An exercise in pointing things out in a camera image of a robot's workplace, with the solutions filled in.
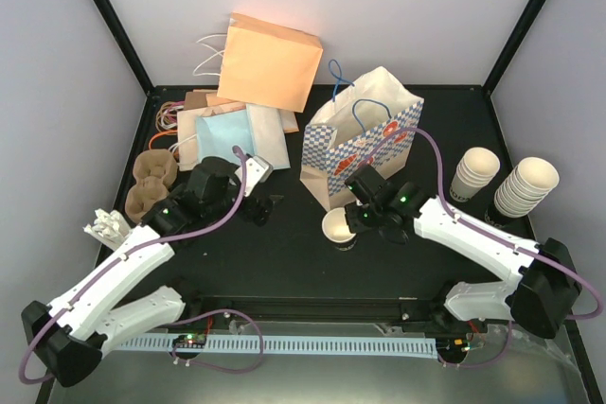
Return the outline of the single white paper cup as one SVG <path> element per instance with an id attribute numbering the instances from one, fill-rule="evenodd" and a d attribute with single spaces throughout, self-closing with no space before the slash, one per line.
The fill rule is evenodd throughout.
<path id="1" fill-rule="evenodd" d="M 349 230 L 343 207 L 327 212 L 322 219 L 321 228 L 326 240 L 339 251 L 349 251 L 356 244 L 356 235 Z"/>

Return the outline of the blue checkered paper bag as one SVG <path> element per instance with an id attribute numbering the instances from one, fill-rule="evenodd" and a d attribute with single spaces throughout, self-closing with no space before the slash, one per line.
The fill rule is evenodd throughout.
<path id="1" fill-rule="evenodd" d="M 337 60 L 329 61 L 335 85 L 305 127 L 300 181 L 327 211 L 353 201 L 346 179 L 370 164 L 387 178 L 407 161 L 424 99 L 379 66 L 354 81 Z"/>

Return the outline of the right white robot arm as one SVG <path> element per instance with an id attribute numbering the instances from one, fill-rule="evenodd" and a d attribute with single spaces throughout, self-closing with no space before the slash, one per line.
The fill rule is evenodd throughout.
<path id="1" fill-rule="evenodd" d="M 399 128 L 364 148 L 345 185 L 355 202 L 345 207 L 353 234 L 376 231 L 388 242 L 404 244 L 411 236 L 432 240 L 468 258 L 496 276 L 490 283 L 459 282 L 430 308 L 433 325 L 454 330 L 463 321 L 515 322 L 531 334 L 552 339 L 567 320 L 577 319 L 573 305 L 583 291 L 596 308 L 581 319 L 598 317 L 604 301 L 597 289 L 572 268 L 567 248 L 554 238 L 540 244 L 512 236 L 449 205 L 442 192 L 426 195 L 410 182 L 396 187 L 374 167 L 384 144 L 406 131 Z"/>

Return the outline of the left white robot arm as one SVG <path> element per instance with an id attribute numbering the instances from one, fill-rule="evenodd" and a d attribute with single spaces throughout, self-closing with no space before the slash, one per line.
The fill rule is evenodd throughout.
<path id="1" fill-rule="evenodd" d="M 267 221 L 274 201 L 257 198 L 254 190 L 267 180 L 272 165 L 238 146 L 232 152 L 235 162 L 204 158 L 78 284 L 47 304 L 33 301 L 23 309 L 27 350 L 18 368 L 22 383 L 55 378 L 64 387 L 73 386 L 134 337 L 157 327 L 192 327 L 223 313 L 204 312 L 192 285 L 180 279 L 126 305 L 120 302 L 171 260 L 184 241 L 210 234 L 234 216 L 256 225 Z"/>

